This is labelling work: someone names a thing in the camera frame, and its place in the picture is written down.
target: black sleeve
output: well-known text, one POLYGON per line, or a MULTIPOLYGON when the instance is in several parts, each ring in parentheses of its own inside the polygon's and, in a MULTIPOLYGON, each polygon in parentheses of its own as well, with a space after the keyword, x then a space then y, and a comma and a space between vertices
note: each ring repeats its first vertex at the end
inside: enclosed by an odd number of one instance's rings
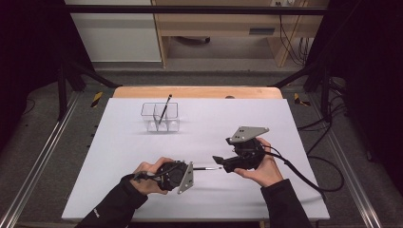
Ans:
POLYGON ((282 180, 260 190, 269 210, 270 227, 312 227, 290 180, 282 180))
POLYGON ((76 226, 76 228, 126 227, 134 211, 148 196, 142 195, 128 178, 122 178, 106 197, 76 226))

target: black tripod leg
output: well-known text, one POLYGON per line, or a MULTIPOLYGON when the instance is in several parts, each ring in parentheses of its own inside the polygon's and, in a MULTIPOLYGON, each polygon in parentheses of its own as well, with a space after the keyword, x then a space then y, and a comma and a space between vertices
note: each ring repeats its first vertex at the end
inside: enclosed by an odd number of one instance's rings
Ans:
POLYGON ((292 83, 294 80, 310 74, 313 70, 317 68, 316 63, 312 63, 309 66, 304 67, 303 69, 297 71, 293 75, 287 77, 286 79, 274 84, 274 85, 268 85, 268 87, 277 87, 277 88, 282 88, 283 86, 287 86, 288 84, 292 83))
POLYGON ((67 92, 66 92, 66 76, 63 65, 57 72, 57 85, 59 88, 59 117, 58 121, 62 120, 67 112, 67 92))
POLYGON ((76 70, 88 75, 92 79, 102 83, 105 86, 113 87, 113 88, 122 86, 122 85, 117 85, 117 84, 114 84, 114 83, 110 82, 109 80, 105 79, 104 77, 102 77, 101 75, 97 74, 96 72, 94 72, 92 70, 89 70, 86 67, 77 64, 76 62, 71 62, 71 66, 74 69, 76 69, 76 70))
POLYGON ((320 98, 320 112, 322 113, 323 117, 325 118, 326 122, 329 122, 332 118, 329 111, 329 90, 330 90, 330 83, 331 79, 329 77, 329 73, 326 67, 323 69, 323 76, 322 76, 322 92, 320 98))

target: hand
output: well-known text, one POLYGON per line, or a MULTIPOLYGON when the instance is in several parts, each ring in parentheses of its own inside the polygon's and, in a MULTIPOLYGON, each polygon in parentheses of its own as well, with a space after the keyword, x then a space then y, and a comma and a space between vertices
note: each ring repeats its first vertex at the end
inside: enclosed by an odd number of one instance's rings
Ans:
MULTIPOLYGON (((270 143, 262 138, 257 138, 257 140, 265 146, 270 146, 270 143)), ((264 150, 266 152, 271 151, 270 147, 265 147, 264 150)), ((283 180, 283 177, 276 165, 275 158, 270 155, 264 156, 263 160, 261 161, 259 167, 256 170, 252 171, 236 168, 234 172, 239 174, 243 178, 255 181, 262 187, 267 187, 283 180)))
MULTIPOLYGON (((150 164, 143 161, 133 173, 137 173, 140 171, 151 172, 153 174, 157 173, 158 169, 166 162, 173 162, 173 160, 169 158, 159 158, 155 164, 150 164)), ((130 181, 131 184, 143 195, 148 195, 150 193, 160 193, 166 195, 168 193, 167 190, 163 191, 158 186, 158 184, 154 180, 140 180, 137 182, 135 180, 130 181)))

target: black curtain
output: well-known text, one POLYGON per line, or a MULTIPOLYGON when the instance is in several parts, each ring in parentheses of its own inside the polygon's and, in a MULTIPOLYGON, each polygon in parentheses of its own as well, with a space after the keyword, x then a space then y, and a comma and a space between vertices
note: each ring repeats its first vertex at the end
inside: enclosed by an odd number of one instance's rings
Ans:
MULTIPOLYGON (((332 7, 352 1, 332 1, 332 7)), ((346 103, 372 159, 403 195, 403 4, 363 0, 327 56, 330 76, 347 84, 346 103)), ((309 61, 317 59, 347 14, 323 18, 309 61)))
POLYGON ((63 0, 0 1, 0 151, 12 135, 32 90, 57 81, 62 60, 94 70, 67 12, 46 11, 63 0))

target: person's arm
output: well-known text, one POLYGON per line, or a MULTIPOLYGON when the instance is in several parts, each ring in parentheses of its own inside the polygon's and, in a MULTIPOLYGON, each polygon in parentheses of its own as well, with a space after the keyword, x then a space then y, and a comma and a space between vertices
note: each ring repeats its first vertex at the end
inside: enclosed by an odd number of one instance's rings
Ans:
MULTIPOLYGON (((258 140, 270 152, 270 143, 258 140)), ((251 179, 261 186, 261 193, 267 204, 270 227, 312 227, 289 180, 284 180, 273 156, 266 155, 256 170, 236 168, 235 173, 251 179)))
MULTIPOLYGON (((155 164, 142 162, 133 172, 147 171, 157 173, 158 168, 165 162, 172 162, 167 158, 160 158, 155 164)), ((126 227, 133 218, 136 209, 142 206, 148 199, 150 193, 167 194, 168 191, 160 189, 153 180, 141 180, 136 182, 130 178, 123 177, 106 197, 83 218, 76 228, 94 227, 126 227)))
POLYGON ((312 227, 290 180, 260 190, 269 210, 270 227, 312 227))

